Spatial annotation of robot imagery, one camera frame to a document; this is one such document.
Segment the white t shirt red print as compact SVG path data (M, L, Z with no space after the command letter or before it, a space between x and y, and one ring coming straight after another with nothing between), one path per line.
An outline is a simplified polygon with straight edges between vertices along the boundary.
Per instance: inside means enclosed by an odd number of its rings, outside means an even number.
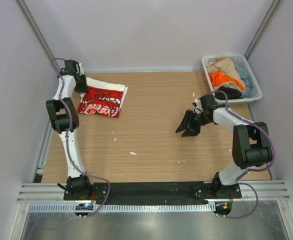
M118 118L128 91L124 84L109 83L87 78L88 92L81 94L77 112Z

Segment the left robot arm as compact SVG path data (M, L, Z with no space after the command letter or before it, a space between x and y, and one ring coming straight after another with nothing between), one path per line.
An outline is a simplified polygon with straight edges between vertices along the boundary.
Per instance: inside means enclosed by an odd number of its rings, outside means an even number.
M57 79L56 93L45 105L51 127L61 139L67 162L66 185L58 186L64 190L64 200L87 200L93 190L80 154L80 120L72 101L73 92L87 93L89 90L82 64L65 59L64 67L57 71Z

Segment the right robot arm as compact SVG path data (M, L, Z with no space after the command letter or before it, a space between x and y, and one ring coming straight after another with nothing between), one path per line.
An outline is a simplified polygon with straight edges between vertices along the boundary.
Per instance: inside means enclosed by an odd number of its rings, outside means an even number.
M214 96L205 95L193 102L194 108L187 110L176 129L182 137L195 137L201 127L216 124L232 133L232 161L212 179L213 194L227 198L236 190L238 181L249 172L258 172L260 167L273 160L273 148L267 124L253 122L235 112L226 104L215 101Z

